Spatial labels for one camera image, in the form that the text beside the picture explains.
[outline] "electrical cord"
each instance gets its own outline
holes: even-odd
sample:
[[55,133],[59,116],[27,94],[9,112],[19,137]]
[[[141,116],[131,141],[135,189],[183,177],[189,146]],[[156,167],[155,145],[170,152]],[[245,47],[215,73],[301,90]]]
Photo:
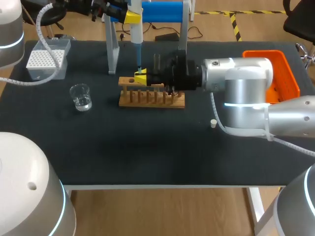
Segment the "electrical cord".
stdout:
[[[150,22],[150,25],[149,25],[148,29],[146,29],[143,33],[146,33],[146,32],[150,29],[151,26],[152,26],[152,28],[153,28],[154,30],[170,29],[170,30],[174,30],[178,35],[181,35],[181,34],[180,34],[176,29],[174,29],[173,27],[160,27],[160,28],[157,28],[157,27],[156,27],[155,25],[153,25],[151,22]],[[190,31],[191,29],[193,29],[193,28],[196,28],[196,29],[198,30],[198,33],[199,33],[200,35],[197,36],[197,37],[188,37],[188,38],[189,38],[189,39],[202,38],[202,37],[203,37],[203,34],[201,33],[200,29],[199,29],[197,26],[192,26],[192,27],[190,27],[187,32],[189,32],[189,31]],[[124,29],[124,24],[122,25],[122,30],[118,30],[118,31],[116,31],[116,32],[123,32],[123,33],[125,33],[125,34],[130,35],[130,33],[129,33],[130,31]]]
[[[149,23],[150,23],[149,27],[148,27],[145,31],[143,31],[143,33],[148,32],[148,30],[151,28],[152,23],[151,23],[151,22],[149,22]],[[123,33],[125,33],[125,34],[130,35],[130,33],[128,33],[128,32],[130,32],[130,31],[124,29],[124,24],[122,24],[122,30],[117,30],[116,32],[123,32]]]
[[38,16],[37,16],[37,19],[36,19],[36,31],[37,31],[37,34],[38,34],[38,37],[39,37],[39,40],[41,41],[41,43],[43,44],[44,48],[48,51],[48,53],[50,54],[50,56],[52,57],[52,59],[54,60],[54,63],[55,63],[55,71],[54,73],[49,76],[48,78],[44,79],[44,80],[40,80],[40,81],[36,81],[36,82],[22,82],[22,81],[17,81],[17,80],[12,80],[12,79],[8,79],[8,78],[2,78],[0,77],[0,81],[3,81],[3,82],[7,82],[7,83],[10,83],[10,84],[14,84],[14,85],[20,85],[20,86],[36,86],[36,85],[41,85],[41,84],[44,84],[48,81],[51,81],[60,71],[60,66],[59,66],[59,62],[58,62],[58,59],[57,57],[55,56],[54,52],[51,50],[51,48],[48,46],[43,34],[42,34],[42,31],[41,31],[41,28],[40,28],[40,22],[41,22],[41,19],[43,17],[43,15],[50,9],[53,8],[53,4],[50,3],[46,6],[44,6]]
[[[160,27],[160,28],[157,28],[156,26],[152,25],[152,28],[154,30],[161,30],[161,29],[170,29],[170,30],[174,30],[178,35],[181,35],[176,29],[174,29],[173,27]],[[203,34],[201,33],[200,29],[197,27],[197,26],[192,26],[190,27],[188,30],[187,30],[187,33],[193,29],[193,28],[196,28],[198,30],[198,33],[200,34],[200,36],[197,36],[197,37],[187,37],[189,39],[196,39],[196,38],[202,38],[203,37]]]
[[[213,108],[213,113],[215,114],[215,118],[219,124],[219,127],[221,128],[222,131],[224,131],[226,134],[229,134],[226,130],[226,128],[222,125],[220,119],[219,119],[219,115],[218,115],[218,112],[217,112],[217,109],[216,109],[216,104],[215,104],[215,99],[214,99],[214,96],[213,96],[213,93],[210,93],[210,99],[211,99],[211,104],[212,104],[212,108]],[[284,141],[282,139],[278,139],[278,138],[273,138],[273,141],[274,142],[277,142],[279,144],[282,144],[284,146],[287,146],[288,148],[292,148],[296,151],[299,151],[303,154],[306,154],[306,155],[309,155],[309,156],[312,156],[312,157],[315,157],[315,151],[311,151],[311,150],[307,150],[305,148],[302,148],[302,147],[299,147],[295,144],[292,144],[292,143],[289,143],[287,141]]]

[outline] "white cable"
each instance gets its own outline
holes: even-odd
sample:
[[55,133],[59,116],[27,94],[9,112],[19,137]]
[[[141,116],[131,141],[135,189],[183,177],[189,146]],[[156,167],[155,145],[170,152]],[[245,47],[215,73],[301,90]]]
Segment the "white cable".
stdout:
[[219,119],[219,115],[218,115],[218,112],[216,109],[216,104],[215,104],[215,97],[213,96],[212,92],[210,93],[210,99],[211,99],[211,103],[212,103],[213,113],[215,114],[215,118],[216,118],[221,130],[223,130],[225,133],[229,134]]
[[[217,109],[216,109],[216,104],[215,104],[215,99],[214,99],[214,96],[213,96],[213,93],[210,93],[210,98],[211,98],[211,103],[212,103],[212,108],[213,108],[213,113],[215,114],[215,118],[219,124],[219,127],[227,134],[229,134],[227,132],[227,130],[225,129],[225,127],[222,125],[220,119],[219,119],[219,115],[218,115],[218,112],[217,112]],[[312,156],[312,157],[315,157],[315,151],[311,151],[311,150],[307,150],[305,148],[302,148],[302,147],[299,147],[295,144],[292,144],[292,143],[289,143],[287,141],[284,141],[282,139],[278,139],[278,138],[273,138],[273,141],[279,143],[279,144],[282,144],[282,145],[285,145],[287,146],[288,148],[292,148],[296,151],[299,151],[303,154],[306,154],[306,155],[309,155],[309,156]]]
[[10,83],[10,84],[14,84],[14,85],[20,85],[20,86],[35,86],[35,85],[41,85],[41,84],[44,84],[50,80],[52,80],[60,71],[60,66],[59,66],[59,62],[58,62],[58,59],[57,57],[55,56],[54,52],[50,49],[50,47],[48,46],[44,36],[43,36],[43,33],[41,31],[41,28],[40,28],[40,22],[41,22],[41,19],[43,17],[43,15],[50,9],[53,8],[53,4],[50,3],[46,6],[44,6],[41,11],[39,12],[38,16],[37,16],[37,19],[36,19],[36,31],[37,31],[37,35],[39,37],[39,40],[41,41],[41,43],[43,44],[44,48],[48,51],[48,53],[51,55],[51,57],[53,58],[54,60],[54,63],[55,63],[55,71],[54,73],[49,76],[48,78],[44,79],[44,80],[40,80],[40,81],[36,81],[36,82],[22,82],[22,81],[17,81],[17,80],[12,80],[12,79],[7,79],[7,78],[2,78],[0,77],[0,81],[4,81],[4,82],[7,82],[7,83]]
[[274,141],[277,142],[277,143],[279,143],[279,144],[285,145],[285,146],[287,146],[287,147],[289,147],[289,148],[292,148],[292,149],[294,149],[294,150],[296,150],[296,151],[299,151],[299,152],[301,152],[301,153],[304,153],[304,154],[306,154],[306,155],[315,157],[315,151],[307,150],[307,149],[305,149],[305,148],[299,147],[299,146],[297,146],[297,145],[295,145],[295,144],[289,143],[289,142],[284,141],[284,140],[282,140],[282,139],[274,138]]

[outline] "yellow and black tape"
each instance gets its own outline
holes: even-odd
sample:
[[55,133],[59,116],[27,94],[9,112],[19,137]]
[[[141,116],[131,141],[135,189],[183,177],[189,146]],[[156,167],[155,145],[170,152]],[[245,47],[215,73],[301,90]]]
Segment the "yellow and black tape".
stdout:
[[241,38],[240,30],[238,29],[238,26],[236,24],[235,14],[230,13],[230,19],[231,19],[231,23],[232,23],[232,26],[233,26],[233,29],[234,29],[234,34],[235,34],[235,37],[236,37],[236,41],[237,42],[241,42],[242,38]]
[[218,14],[285,14],[285,11],[198,11],[195,15],[218,15]]

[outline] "water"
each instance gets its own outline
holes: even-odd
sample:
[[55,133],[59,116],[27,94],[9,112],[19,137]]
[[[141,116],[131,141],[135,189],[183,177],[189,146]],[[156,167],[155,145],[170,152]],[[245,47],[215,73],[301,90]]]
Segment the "water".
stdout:
[[89,95],[77,97],[74,101],[75,108],[78,111],[85,112],[92,107],[92,101]]

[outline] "black chair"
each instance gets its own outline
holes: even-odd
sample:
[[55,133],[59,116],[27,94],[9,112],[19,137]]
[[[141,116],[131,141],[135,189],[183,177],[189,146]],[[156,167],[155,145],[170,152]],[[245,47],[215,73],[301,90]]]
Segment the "black chair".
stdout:
[[288,16],[284,22],[283,29],[313,43],[310,53],[307,52],[304,45],[296,44],[298,51],[303,53],[301,59],[304,61],[307,69],[315,61],[315,0],[301,0],[292,11],[290,10],[290,0],[283,0],[283,6]]
[[[43,8],[43,5],[36,4],[34,2],[30,2],[27,0],[22,0],[21,3],[25,7],[26,11],[28,11],[28,13],[31,16],[31,18],[33,19],[33,21],[36,22],[37,15],[38,15],[39,11]],[[66,9],[53,8],[53,9],[50,9],[49,11],[47,11],[43,15],[43,18],[41,20],[41,25],[46,27],[49,38],[55,37],[55,35],[52,31],[51,25],[56,24],[61,30],[63,30],[63,26],[60,25],[58,22],[65,17],[66,13],[67,13]],[[22,14],[23,14],[23,20],[28,24],[32,24],[31,20],[29,19],[29,17],[25,13],[25,11],[23,11]]]

